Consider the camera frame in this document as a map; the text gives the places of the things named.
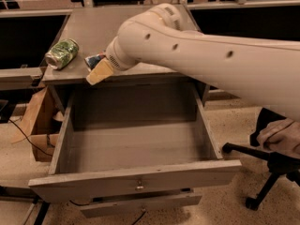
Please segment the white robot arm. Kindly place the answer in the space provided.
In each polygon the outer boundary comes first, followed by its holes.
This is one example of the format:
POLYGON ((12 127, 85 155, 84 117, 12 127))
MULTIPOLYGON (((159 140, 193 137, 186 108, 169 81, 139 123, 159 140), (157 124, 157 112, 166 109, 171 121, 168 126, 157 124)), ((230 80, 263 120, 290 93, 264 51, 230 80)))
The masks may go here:
POLYGON ((127 19, 87 75, 94 85, 139 63, 170 68, 294 121, 300 120, 300 44, 185 31, 181 12, 160 4, 127 19))

